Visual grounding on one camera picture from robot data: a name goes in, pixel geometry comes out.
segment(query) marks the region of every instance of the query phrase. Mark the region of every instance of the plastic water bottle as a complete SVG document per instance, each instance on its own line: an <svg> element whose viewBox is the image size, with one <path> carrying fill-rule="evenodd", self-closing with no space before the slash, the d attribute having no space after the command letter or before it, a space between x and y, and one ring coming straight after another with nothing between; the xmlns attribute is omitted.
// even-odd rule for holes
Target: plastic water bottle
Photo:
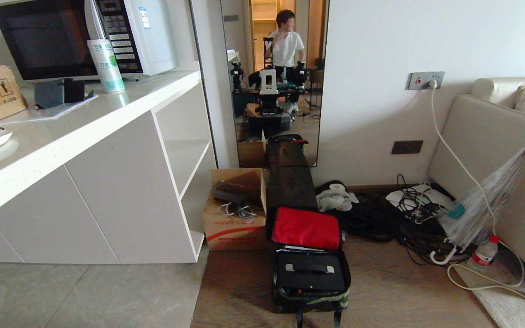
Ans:
<svg viewBox="0 0 525 328"><path fill-rule="evenodd" d="M471 270L483 273L498 253L498 243L499 237L491 235L487 241L477 247L475 253L467 260L467 266Z"/></svg>

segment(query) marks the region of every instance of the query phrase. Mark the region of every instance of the microwave control panel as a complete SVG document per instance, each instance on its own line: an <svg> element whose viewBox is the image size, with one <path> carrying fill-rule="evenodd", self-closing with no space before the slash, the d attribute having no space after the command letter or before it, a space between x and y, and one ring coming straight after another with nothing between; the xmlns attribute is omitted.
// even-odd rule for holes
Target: microwave control panel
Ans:
<svg viewBox="0 0 525 328"><path fill-rule="evenodd" d="M139 54L123 0L97 0L104 33L113 45L121 73L141 73Z"/></svg>

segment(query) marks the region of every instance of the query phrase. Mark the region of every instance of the microwave oven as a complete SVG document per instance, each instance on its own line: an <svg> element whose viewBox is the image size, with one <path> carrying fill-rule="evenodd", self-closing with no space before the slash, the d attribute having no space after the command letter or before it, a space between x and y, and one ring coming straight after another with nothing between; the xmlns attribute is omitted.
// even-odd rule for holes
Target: microwave oven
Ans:
<svg viewBox="0 0 525 328"><path fill-rule="evenodd" d="M0 29L27 82L99 79L94 39L111 41L123 77L179 66L165 0L17 0L0 4Z"/></svg>

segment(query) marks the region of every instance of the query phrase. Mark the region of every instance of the wall socket panel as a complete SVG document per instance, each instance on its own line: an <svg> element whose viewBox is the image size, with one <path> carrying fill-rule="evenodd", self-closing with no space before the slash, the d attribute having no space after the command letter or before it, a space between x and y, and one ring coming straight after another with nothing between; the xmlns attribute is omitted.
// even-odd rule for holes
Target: wall socket panel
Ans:
<svg viewBox="0 0 525 328"><path fill-rule="evenodd" d="M437 81L437 89L443 83L444 72L416 72L410 73L407 90L429 89L429 81Z"/></svg>
<svg viewBox="0 0 525 328"><path fill-rule="evenodd" d="M423 140L394 141L392 155L418 154L421 152Z"/></svg>

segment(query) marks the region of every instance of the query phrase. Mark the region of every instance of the red bag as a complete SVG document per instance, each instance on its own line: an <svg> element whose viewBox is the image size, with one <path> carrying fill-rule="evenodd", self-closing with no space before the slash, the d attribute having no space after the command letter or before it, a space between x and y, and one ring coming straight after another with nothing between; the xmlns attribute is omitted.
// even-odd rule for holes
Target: red bag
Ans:
<svg viewBox="0 0 525 328"><path fill-rule="evenodd" d="M341 243L340 223L335 216L329 214L279 207L273 228L273 241L284 245L337 251Z"/></svg>

